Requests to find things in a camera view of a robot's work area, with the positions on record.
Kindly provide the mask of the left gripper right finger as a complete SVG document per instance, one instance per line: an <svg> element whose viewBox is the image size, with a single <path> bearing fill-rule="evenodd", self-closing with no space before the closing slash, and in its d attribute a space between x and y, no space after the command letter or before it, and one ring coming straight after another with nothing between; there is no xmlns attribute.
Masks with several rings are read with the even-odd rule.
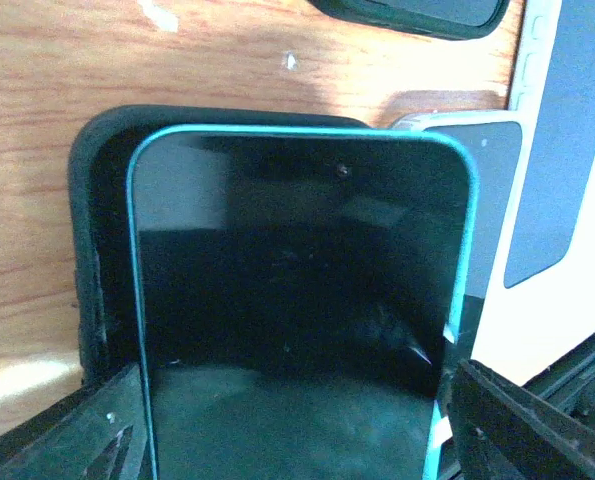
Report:
<svg viewBox="0 0 595 480"><path fill-rule="evenodd" d="M595 479L595 431L474 360L451 383L466 479Z"/></svg>

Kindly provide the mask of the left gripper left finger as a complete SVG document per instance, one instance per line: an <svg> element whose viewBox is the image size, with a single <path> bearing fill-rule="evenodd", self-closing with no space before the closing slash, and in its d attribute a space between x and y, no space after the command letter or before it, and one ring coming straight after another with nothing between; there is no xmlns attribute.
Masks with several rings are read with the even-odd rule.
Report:
<svg viewBox="0 0 595 480"><path fill-rule="evenodd" d="M143 479L140 368L82 387L0 436L0 479Z"/></svg>

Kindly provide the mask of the lilac phone case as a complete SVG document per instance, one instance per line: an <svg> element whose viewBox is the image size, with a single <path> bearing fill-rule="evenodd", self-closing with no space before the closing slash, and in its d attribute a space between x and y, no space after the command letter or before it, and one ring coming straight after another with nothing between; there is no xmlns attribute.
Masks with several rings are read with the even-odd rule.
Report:
<svg viewBox="0 0 595 480"><path fill-rule="evenodd" d="M524 384L595 333L595 1L530 1L509 97L528 127L472 355Z"/></svg>

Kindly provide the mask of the black phone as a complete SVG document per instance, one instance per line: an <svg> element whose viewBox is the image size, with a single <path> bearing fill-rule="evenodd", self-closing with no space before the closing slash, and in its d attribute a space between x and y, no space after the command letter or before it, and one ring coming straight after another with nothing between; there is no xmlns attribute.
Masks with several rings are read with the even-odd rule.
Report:
<svg viewBox="0 0 595 480"><path fill-rule="evenodd" d="M527 2L510 106L532 140L506 287L560 261L571 243L595 157L595 1Z"/></svg>
<svg viewBox="0 0 595 480"><path fill-rule="evenodd" d="M515 121L439 125L432 132L450 136L470 153L479 175L465 293L486 296L522 147L522 129Z"/></svg>
<svg viewBox="0 0 595 480"><path fill-rule="evenodd" d="M67 173L84 385L103 382L139 359L127 169L148 136L179 124L364 125L333 115L170 105L123 105L86 123L72 144Z"/></svg>
<svg viewBox="0 0 595 480"><path fill-rule="evenodd" d="M438 133L176 125L126 177L157 479L433 479L479 182Z"/></svg>
<svg viewBox="0 0 595 480"><path fill-rule="evenodd" d="M466 26L484 25L506 9L497 0L376 0L368 4L385 7L392 14L417 14Z"/></svg>

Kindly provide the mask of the clear magsafe phone case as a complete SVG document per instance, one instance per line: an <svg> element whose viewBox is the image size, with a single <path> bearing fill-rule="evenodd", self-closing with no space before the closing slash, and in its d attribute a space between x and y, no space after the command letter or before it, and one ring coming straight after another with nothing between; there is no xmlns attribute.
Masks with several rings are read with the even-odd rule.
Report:
<svg viewBox="0 0 595 480"><path fill-rule="evenodd" d="M479 175L478 204L459 334L475 339L489 292L503 284L521 183L532 140L514 111L481 110L405 115L391 127L449 136L469 152Z"/></svg>

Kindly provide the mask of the black phone case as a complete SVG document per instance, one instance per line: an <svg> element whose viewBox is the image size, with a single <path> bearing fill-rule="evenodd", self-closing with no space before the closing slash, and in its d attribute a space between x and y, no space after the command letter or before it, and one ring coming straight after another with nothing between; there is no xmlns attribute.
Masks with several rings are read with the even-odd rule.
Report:
<svg viewBox="0 0 595 480"><path fill-rule="evenodd" d="M432 38L462 41L489 35L508 0L312 0L322 13L346 22Z"/></svg>

